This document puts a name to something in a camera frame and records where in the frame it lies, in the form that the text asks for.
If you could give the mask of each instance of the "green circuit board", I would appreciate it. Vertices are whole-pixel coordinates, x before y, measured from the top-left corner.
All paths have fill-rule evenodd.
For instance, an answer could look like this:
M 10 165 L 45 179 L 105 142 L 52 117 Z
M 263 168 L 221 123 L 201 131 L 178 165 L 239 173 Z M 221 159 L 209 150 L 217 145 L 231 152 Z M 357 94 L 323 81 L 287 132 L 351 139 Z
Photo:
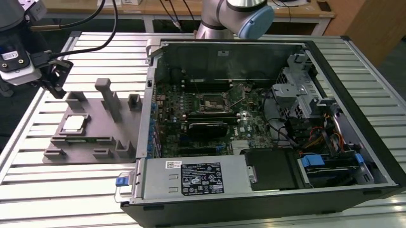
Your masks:
M 157 85 L 157 122 L 161 157 L 188 156 L 184 151 L 213 150 L 214 155 L 232 155 L 232 141 L 244 140 L 249 148 L 272 147 L 269 129 L 261 111 L 263 89 L 236 83 L 222 93 L 185 93 L 180 87 Z M 193 141 L 186 134 L 188 114 L 231 113 L 237 122 L 227 126 L 224 137 Z

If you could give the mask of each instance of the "floor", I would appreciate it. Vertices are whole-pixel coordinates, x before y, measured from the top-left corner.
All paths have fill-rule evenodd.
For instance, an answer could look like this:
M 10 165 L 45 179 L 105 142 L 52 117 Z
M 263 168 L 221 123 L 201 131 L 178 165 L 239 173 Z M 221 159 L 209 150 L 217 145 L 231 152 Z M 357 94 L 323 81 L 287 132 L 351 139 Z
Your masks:
M 156 20 L 154 32 L 178 32 L 174 26 L 166 21 Z M 105 32 L 112 28 L 110 20 L 94 20 L 86 25 L 76 27 L 74 30 Z M 184 24 L 185 32 L 192 32 L 194 26 L 190 21 Z M 144 32 L 142 22 L 140 20 L 120 20 L 118 32 Z M 44 33 L 49 48 L 58 52 L 68 38 L 70 31 L 56 31 Z M 406 41 L 400 41 L 387 56 L 381 66 L 377 68 L 397 93 L 406 99 Z M 18 121 L 24 115 L 30 100 L 36 94 L 37 88 L 29 85 L 11 86 L 13 96 L 2 97 L 0 95 L 0 152 L 5 146 L 9 136 L 11 135 Z

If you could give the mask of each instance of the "power supply label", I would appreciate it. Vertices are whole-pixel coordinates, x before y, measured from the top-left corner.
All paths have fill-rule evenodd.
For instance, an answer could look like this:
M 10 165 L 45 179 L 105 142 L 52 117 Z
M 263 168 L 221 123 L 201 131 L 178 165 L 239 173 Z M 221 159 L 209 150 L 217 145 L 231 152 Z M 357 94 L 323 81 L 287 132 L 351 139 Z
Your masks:
M 224 193 L 220 163 L 181 165 L 180 176 L 184 196 Z

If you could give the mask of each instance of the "aluminum table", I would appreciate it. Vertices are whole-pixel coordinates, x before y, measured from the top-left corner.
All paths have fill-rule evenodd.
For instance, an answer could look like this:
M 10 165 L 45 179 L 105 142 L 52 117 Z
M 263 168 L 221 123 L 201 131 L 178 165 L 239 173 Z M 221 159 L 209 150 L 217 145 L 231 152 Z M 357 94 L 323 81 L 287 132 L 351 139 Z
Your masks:
M 98 46 L 109 33 L 81 33 L 70 37 L 64 50 Z M 66 91 L 82 90 L 101 97 L 93 87 L 98 77 L 112 81 L 118 97 L 142 95 L 146 75 L 145 44 L 153 37 L 192 38 L 184 34 L 117 33 L 109 46 L 94 53 L 65 57 L 74 67 Z M 401 167 L 406 168 L 406 103 L 360 54 L 351 41 L 339 37 L 264 36 L 261 39 L 311 39 L 335 70 L 349 94 Z M 328 94 L 323 81 L 321 86 Z M 133 164 L 42 164 L 66 104 L 38 90 L 21 122 L 0 155 L 0 227 L 136 228 L 136 222 L 114 202 L 114 178 Z M 129 188 L 121 189 L 122 196 Z M 307 215 L 237 221 L 192 227 L 406 227 L 406 195 L 368 201 L 328 215 Z

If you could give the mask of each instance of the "motherboard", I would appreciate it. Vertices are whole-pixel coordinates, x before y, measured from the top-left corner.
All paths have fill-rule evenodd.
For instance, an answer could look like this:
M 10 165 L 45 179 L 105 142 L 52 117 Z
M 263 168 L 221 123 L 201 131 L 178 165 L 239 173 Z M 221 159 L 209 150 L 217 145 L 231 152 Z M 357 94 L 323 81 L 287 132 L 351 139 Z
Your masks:
M 272 147 L 260 110 L 263 88 L 229 83 L 227 91 L 208 93 L 197 84 L 189 86 L 156 86 L 158 157 L 232 155 Z

